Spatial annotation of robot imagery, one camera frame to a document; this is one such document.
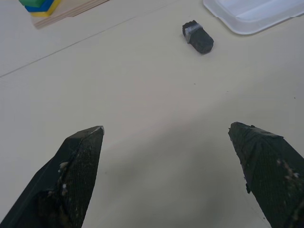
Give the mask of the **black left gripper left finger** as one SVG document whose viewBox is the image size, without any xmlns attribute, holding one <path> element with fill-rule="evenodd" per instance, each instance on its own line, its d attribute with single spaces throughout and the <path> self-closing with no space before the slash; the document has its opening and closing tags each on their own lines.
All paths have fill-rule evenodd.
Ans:
<svg viewBox="0 0 304 228">
<path fill-rule="evenodd" d="M 81 228 L 101 154 L 103 126 L 67 137 L 32 177 L 0 228 Z"/>
</svg>

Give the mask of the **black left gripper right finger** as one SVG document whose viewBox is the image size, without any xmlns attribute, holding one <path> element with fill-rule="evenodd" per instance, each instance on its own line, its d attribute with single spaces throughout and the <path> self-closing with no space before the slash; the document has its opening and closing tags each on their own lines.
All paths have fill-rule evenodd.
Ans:
<svg viewBox="0 0 304 228">
<path fill-rule="evenodd" d="M 229 137 L 246 189 L 272 228 L 304 228 L 304 157 L 282 136 L 234 122 Z"/>
</svg>

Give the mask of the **black eraser with grey sleeve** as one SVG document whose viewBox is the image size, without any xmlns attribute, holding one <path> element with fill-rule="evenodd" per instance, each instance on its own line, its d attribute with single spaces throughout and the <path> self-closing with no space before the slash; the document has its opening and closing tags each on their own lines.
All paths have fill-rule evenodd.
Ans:
<svg viewBox="0 0 304 228">
<path fill-rule="evenodd" d="M 209 53 L 214 45 L 213 38 L 195 20 L 182 26 L 182 33 L 187 43 L 191 44 L 200 54 Z"/>
</svg>

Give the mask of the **white foam tray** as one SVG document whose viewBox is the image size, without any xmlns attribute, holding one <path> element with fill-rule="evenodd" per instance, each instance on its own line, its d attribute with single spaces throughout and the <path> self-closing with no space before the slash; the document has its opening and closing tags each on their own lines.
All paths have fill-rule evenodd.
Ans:
<svg viewBox="0 0 304 228">
<path fill-rule="evenodd" d="M 251 35 L 304 14 L 304 0 L 203 0 L 232 32 Z"/>
</svg>

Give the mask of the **light plywood board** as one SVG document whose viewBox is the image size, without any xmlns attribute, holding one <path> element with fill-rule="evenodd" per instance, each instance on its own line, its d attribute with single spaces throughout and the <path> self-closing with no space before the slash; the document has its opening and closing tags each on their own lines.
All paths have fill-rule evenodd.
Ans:
<svg viewBox="0 0 304 228">
<path fill-rule="evenodd" d="M 109 0 L 60 0 L 59 5 L 50 16 L 33 16 L 31 22 L 35 28 L 41 29 L 65 18 L 71 18 L 101 5 Z"/>
</svg>

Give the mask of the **stacked coloured toy blocks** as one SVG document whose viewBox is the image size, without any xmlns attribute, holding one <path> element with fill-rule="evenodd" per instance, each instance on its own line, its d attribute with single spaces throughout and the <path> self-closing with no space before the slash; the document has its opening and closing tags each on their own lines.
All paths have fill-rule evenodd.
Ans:
<svg viewBox="0 0 304 228">
<path fill-rule="evenodd" d="M 44 12 L 31 12 L 31 16 L 33 17 L 49 17 L 60 4 L 61 0 L 53 0 L 52 4 L 50 5 L 49 9 Z"/>
</svg>

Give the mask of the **blue block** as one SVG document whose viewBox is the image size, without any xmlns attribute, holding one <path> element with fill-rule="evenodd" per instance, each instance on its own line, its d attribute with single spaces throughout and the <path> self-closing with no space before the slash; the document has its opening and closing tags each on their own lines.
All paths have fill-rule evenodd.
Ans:
<svg viewBox="0 0 304 228">
<path fill-rule="evenodd" d="M 54 0 L 44 0 L 40 7 L 25 6 L 28 12 L 45 12 L 48 11 Z"/>
</svg>

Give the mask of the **green block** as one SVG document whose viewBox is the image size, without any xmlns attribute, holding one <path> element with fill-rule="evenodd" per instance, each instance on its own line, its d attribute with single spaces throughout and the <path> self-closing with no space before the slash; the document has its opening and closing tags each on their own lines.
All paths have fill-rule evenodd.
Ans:
<svg viewBox="0 0 304 228">
<path fill-rule="evenodd" d="M 39 8 L 45 0 L 19 0 L 23 6 Z"/>
</svg>

